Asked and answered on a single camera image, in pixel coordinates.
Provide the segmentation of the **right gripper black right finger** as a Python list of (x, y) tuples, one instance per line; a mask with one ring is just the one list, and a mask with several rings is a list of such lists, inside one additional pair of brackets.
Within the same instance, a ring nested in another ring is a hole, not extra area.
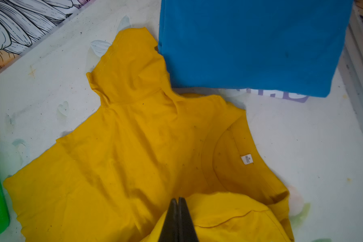
[(199, 242), (185, 198), (178, 199), (178, 241)]

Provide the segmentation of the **yellow t-shirt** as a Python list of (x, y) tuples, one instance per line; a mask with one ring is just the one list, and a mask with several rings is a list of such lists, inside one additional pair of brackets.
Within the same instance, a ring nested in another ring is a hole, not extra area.
[(87, 74), (100, 108), (5, 179), (28, 242), (156, 242), (187, 201), (201, 242), (292, 242), (289, 191), (246, 112), (176, 94), (146, 28), (121, 31)]

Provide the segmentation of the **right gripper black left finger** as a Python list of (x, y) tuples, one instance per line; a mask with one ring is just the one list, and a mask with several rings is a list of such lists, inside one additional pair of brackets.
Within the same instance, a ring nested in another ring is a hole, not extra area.
[(179, 241), (179, 209), (176, 199), (172, 199), (161, 229), (158, 242)]

